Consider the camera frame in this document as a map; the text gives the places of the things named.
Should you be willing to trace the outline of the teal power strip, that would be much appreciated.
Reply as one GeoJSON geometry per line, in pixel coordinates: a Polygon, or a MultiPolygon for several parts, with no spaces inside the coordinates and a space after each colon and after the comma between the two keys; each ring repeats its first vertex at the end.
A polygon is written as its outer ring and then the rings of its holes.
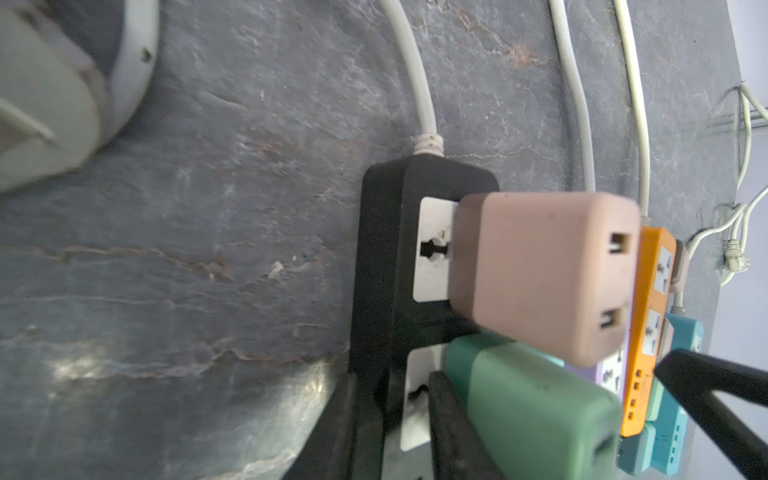
{"type": "MultiPolygon", "coordinates": [[[[704,326],[700,321],[672,313],[666,315],[666,321],[671,350],[701,350],[704,326]]],[[[650,423],[656,428],[651,466],[666,475],[675,475],[682,460],[688,414],[665,389],[658,419],[650,423]]]]}

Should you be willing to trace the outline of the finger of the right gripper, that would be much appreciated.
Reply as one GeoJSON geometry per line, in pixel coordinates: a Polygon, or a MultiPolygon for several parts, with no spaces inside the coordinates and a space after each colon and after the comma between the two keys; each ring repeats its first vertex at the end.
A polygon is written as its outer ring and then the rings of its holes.
{"type": "Polygon", "coordinates": [[[765,371],[678,349],[654,374],[745,478],[767,477],[767,443],[715,396],[723,392],[765,407],[765,371]]]}

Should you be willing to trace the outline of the black power strip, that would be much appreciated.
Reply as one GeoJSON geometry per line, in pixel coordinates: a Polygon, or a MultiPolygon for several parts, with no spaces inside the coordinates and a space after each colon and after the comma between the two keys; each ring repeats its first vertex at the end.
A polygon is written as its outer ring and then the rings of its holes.
{"type": "Polygon", "coordinates": [[[358,380],[354,479],[378,479],[386,436],[403,416],[408,354],[474,334],[445,300],[413,298],[420,203],[495,192],[488,170],[433,155],[371,166],[362,181],[349,369],[358,380]]]}

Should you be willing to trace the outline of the purple power strip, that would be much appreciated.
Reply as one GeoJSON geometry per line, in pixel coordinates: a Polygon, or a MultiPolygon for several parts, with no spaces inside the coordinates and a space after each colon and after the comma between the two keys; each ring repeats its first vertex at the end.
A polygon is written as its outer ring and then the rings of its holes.
{"type": "Polygon", "coordinates": [[[621,348],[614,354],[604,358],[594,367],[583,368],[565,364],[564,368],[588,381],[601,386],[615,394],[620,400],[624,398],[624,376],[626,372],[626,354],[629,337],[626,337],[621,348]]]}

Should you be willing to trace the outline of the orange power strip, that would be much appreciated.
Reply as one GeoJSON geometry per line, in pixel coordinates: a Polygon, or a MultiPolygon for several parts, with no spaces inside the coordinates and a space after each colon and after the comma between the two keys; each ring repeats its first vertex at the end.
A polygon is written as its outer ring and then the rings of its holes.
{"type": "Polygon", "coordinates": [[[676,239],[666,229],[641,229],[626,355],[623,437],[640,434],[646,421],[675,254],[676,239]]]}

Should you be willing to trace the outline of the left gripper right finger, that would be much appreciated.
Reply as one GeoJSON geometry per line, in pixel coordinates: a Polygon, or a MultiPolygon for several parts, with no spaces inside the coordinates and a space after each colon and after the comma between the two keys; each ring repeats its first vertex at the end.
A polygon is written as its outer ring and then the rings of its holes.
{"type": "Polygon", "coordinates": [[[429,419],[435,479],[503,479],[447,376],[428,379],[429,419]]]}

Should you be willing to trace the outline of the pink plug teal strip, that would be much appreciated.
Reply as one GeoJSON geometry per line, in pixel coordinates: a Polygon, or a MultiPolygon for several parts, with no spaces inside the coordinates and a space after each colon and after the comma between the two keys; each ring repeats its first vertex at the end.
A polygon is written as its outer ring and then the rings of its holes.
{"type": "Polygon", "coordinates": [[[689,272],[689,264],[690,258],[686,244],[682,240],[677,239],[671,275],[671,293],[679,294],[684,291],[689,272]]]}

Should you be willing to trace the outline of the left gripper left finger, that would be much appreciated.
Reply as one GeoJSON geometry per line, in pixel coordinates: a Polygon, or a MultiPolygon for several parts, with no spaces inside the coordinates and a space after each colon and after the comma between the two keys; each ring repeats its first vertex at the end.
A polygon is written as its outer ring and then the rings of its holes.
{"type": "Polygon", "coordinates": [[[383,414],[354,373],[336,385],[285,479],[379,479],[383,414]]]}

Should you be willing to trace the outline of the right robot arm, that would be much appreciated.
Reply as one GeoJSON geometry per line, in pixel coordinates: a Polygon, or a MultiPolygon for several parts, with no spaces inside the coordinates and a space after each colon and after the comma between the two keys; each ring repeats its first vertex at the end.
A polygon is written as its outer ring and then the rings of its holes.
{"type": "MultiPolygon", "coordinates": [[[[1,193],[1,479],[280,479],[346,373],[363,175],[420,130],[389,22],[378,1],[161,2],[133,118],[74,171],[1,193]]],[[[115,3],[1,1],[1,102],[56,115],[33,146],[101,105],[72,67],[21,60],[22,31],[88,18],[98,33],[73,36],[117,66],[115,3]]],[[[583,185],[547,3],[402,1],[447,156],[507,191],[583,185]]],[[[737,191],[728,6],[627,3],[650,219],[690,237],[737,191]]],[[[566,5],[597,186],[636,199],[613,1],[566,5]]]]}

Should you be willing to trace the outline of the green plug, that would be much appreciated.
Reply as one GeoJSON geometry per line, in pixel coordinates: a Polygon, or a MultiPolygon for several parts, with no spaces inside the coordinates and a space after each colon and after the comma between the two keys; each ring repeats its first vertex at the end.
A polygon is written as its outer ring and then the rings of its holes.
{"type": "Polygon", "coordinates": [[[661,401],[665,389],[657,377],[653,378],[651,392],[648,401],[646,421],[654,422],[658,419],[661,401]]]}
{"type": "Polygon", "coordinates": [[[509,479],[613,479],[618,397],[497,334],[450,342],[443,371],[509,479]]]}

